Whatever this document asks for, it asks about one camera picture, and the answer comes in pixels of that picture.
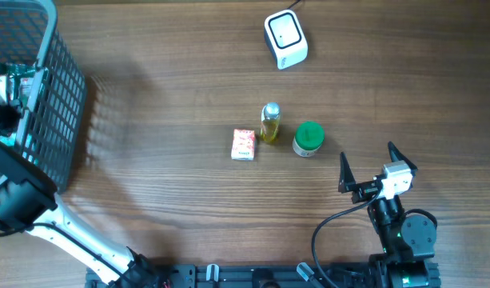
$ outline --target white cube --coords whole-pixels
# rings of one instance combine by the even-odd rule
[[[264,39],[280,70],[307,58],[307,39],[296,14],[291,10],[267,17],[264,21]]]

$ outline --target brown tabletop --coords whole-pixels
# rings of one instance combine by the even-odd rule
[[[439,220],[444,287],[490,286],[490,4],[307,1],[309,42],[277,70],[265,18],[287,2],[61,6],[59,30],[86,75],[87,115],[66,203],[106,236],[164,262],[296,264],[352,206],[339,153],[370,180],[394,141],[420,169],[405,208]],[[283,110],[278,143],[230,159],[233,129]],[[294,154],[304,121],[326,133]],[[364,210],[324,228],[323,262],[381,245]],[[0,239],[0,287],[81,287],[85,267],[39,238]]]

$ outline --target can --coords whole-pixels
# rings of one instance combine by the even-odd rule
[[[325,130],[316,122],[301,124],[293,139],[293,149],[301,157],[312,157],[325,140]]]

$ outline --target yellow bottle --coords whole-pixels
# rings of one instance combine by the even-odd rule
[[[271,143],[277,137],[280,125],[280,107],[275,102],[266,104],[261,112],[261,138]]]

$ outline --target laundry basket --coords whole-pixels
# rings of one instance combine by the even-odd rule
[[[50,0],[0,0],[0,63],[37,73],[18,124],[15,149],[66,189],[86,100],[82,72],[57,30]]]

